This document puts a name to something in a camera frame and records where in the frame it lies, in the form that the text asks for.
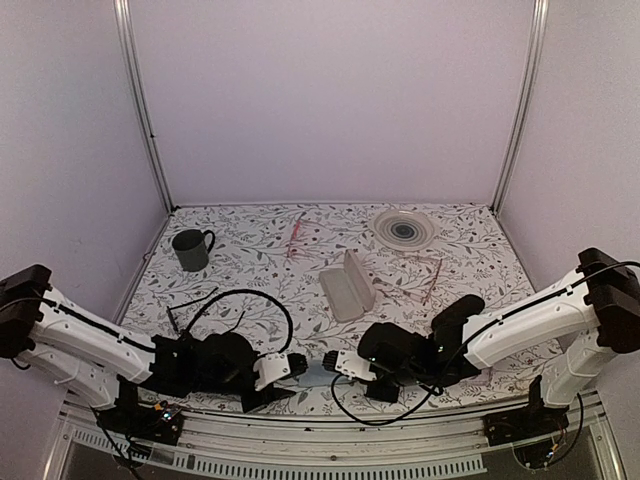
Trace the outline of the light blue cleaning cloth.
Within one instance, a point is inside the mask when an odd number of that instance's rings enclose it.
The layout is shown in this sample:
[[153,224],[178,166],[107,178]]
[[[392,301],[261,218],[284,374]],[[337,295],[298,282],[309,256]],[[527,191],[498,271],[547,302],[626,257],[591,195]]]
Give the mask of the light blue cleaning cloth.
[[337,373],[327,370],[320,359],[312,359],[304,374],[298,378],[298,386],[302,388],[328,387]]

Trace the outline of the pink glasses case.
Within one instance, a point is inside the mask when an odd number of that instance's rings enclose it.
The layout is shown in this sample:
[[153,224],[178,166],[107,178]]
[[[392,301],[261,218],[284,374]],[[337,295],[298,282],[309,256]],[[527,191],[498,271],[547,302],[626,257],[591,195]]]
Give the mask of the pink glasses case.
[[376,290],[354,250],[345,251],[341,267],[321,271],[319,281],[338,323],[358,320],[373,310]]

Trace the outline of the orange lens sunglasses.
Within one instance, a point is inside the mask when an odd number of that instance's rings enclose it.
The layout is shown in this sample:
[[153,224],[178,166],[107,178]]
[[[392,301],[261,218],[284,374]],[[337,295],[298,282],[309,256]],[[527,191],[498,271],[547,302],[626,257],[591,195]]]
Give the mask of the orange lens sunglasses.
[[384,271],[371,275],[371,280],[380,291],[425,305],[432,296],[442,267],[442,258],[404,255],[391,259]]

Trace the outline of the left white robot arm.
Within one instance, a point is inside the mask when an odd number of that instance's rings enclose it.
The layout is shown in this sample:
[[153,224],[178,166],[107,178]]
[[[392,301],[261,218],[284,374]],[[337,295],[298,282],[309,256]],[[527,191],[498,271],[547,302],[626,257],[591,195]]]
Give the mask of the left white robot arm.
[[304,373],[304,355],[260,354],[227,331],[203,340],[126,330],[65,297],[36,264],[1,281],[1,356],[49,373],[128,434],[148,426],[148,412],[128,386],[175,398],[192,393],[236,395],[246,412],[292,396],[277,382]]

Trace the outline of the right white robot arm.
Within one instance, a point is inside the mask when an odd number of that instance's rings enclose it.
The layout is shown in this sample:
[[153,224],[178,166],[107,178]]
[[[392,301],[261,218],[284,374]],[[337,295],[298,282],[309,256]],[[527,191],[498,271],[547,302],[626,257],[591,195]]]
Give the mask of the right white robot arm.
[[366,397],[394,403],[404,386],[436,395],[511,355],[572,334],[565,353],[539,374],[535,400],[518,412],[517,427],[537,436],[608,362],[638,351],[639,265],[589,248],[546,289],[497,311],[484,308],[479,296],[466,295],[433,318],[427,336],[391,322],[371,325],[357,347],[375,376]]

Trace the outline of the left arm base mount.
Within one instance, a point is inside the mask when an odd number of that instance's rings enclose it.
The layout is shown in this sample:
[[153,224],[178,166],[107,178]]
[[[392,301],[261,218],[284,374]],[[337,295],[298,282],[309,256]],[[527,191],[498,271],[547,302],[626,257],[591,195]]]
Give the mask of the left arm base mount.
[[124,435],[128,439],[147,440],[176,446],[179,442],[184,417],[181,409],[166,401],[154,406],[143,406],[137,400],[118,399],[109,409],[98,410],[99,427]]

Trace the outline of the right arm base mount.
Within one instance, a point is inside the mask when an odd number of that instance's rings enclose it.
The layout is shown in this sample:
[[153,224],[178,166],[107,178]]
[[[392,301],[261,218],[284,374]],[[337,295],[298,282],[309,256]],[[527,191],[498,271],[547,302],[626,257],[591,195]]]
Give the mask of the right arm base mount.
[[567,407],[548,408],[526,405],[521,408],[487,414],[482,418],[483,432],[490,446],[500,446],[544,436],[536,443],[512,449],[516,461],[524,468],[549,467],[569,425]]

